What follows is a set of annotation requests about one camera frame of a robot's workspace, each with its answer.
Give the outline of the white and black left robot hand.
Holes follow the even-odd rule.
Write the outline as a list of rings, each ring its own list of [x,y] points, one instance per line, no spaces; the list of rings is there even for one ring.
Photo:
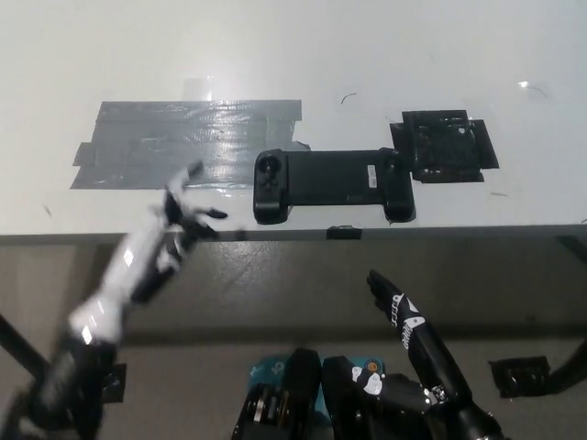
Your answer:
[[[146,303],[180,271],[197,241],[218,237],[205,219],[227,214],[191,206],[185,197],[202,170],[197,161],[168,181],[161,199],[116,247],[97,289],[69,315],[68,336],[87,346],[118,345],[133,306]]]

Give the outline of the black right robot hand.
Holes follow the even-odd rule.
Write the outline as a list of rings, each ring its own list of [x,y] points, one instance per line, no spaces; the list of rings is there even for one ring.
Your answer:
[[[475,407],[471,389],[433,325],[413,302],[372,269],[367,283],[407,351],[418,382],[353,367],[353,385],[367,399],[414,413],[460,413]]]

